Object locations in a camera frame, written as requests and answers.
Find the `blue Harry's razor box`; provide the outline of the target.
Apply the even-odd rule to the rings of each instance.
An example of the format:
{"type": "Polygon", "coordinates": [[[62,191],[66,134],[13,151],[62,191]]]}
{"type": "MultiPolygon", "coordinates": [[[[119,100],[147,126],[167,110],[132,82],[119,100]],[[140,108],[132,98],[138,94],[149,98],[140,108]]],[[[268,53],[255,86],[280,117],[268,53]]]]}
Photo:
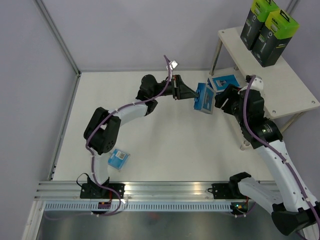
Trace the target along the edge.
{"type": "Polygon", "coordinates": [[[216,93],[223,92],[228,85],[234,85],[237,88],[240,87],[240,84],[234,74],[209,77],[207,79],[207,83],[216,93]]]}
{"type": "Polygon", "coordinates": [[[199,82],[196,93],[198,97],[194,98],[193,109],[205,114],[213,114],[215,91],[207,84],[199,82]]]}

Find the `green black Gillette box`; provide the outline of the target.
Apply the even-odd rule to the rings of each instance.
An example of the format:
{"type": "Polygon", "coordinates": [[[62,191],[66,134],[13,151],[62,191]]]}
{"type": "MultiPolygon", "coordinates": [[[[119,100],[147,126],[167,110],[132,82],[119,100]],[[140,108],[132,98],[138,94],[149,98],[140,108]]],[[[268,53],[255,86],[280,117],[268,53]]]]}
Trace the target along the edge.
{"type": "Polygon", "coordinates": [[[284,10],[270,12],[251,53],[262,67],[275,65],[299,27],[284,10]]]}
{"type": "Polygon", "coordinates": [[[269,14],[278,8],[274,0],[254,0],[252,2],[240,34],[242,42],[249,51],[253,49],[269,14]]]}

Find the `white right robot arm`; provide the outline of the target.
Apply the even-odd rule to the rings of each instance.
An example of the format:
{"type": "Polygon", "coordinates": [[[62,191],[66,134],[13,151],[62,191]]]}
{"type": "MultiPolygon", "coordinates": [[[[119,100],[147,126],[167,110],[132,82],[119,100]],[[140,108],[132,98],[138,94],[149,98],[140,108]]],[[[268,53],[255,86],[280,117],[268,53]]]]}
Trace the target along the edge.
{"type": "Polygon", "coordinates": [[[320,202],[309,191],[288,154],[277,125],[265,117],[264,98],[258,90],[244,90],[230,84],[215,97],[215,107],[235,117],[244,138],[258,153],[271,173],[276,194],[249,173],[229,178],[228,192],[247,197],[264,208],[276,228],[285,236],[320,223],[320,202]]]}

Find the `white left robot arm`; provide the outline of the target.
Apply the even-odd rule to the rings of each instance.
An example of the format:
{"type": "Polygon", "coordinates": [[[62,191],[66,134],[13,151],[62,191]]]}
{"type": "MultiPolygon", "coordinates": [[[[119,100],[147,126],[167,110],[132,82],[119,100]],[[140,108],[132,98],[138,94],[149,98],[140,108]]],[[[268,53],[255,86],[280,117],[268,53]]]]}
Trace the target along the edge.
{"type": "Polygon", "coordinates": [[[91,191],[98,198],[104,198],[109,193],[110,177],[106,170],[99,173],[103,168],[96,163],[96,155],[102,156],[115,146],[120,127],[135,119],[150,115],[158,105],[156,98],[172,96],[174,100],[194,99],[200,93],[188,87],[179,74],[170,74],[162,82],[147,74],[142,77],[137,96],[132,103],[114,110],[106,110],[98,107],[84,133],[85,147],[91,153],[91,176],[94,182],[91,191]]]}

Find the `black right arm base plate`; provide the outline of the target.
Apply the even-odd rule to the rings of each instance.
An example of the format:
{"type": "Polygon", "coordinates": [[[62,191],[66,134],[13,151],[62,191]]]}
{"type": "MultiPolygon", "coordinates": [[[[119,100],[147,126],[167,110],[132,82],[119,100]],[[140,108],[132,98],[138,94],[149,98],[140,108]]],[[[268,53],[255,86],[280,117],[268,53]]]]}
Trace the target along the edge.
{"type": "Polygon", "coordinates": [[[251,192],[241,191],[239,183],[212,183],[206,191],[212,194],[215,200],[250,200],[256,197],[251,192]]]}

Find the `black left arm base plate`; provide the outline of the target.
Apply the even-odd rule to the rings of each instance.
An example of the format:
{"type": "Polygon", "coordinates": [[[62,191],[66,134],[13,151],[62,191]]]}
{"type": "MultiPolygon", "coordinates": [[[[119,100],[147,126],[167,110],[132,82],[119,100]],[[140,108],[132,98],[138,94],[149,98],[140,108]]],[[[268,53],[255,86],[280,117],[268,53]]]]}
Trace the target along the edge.
{"type": "MultiPolygon", "coordinates": [[[[110,183],[107,187],[116,191],[121,199],[124,198],[125,184],[110,183]]],[[[80,199],[118,199],[117,195],[113,191],[101,188],[95,183],[83,183],[79,197],[80,199]]]]}

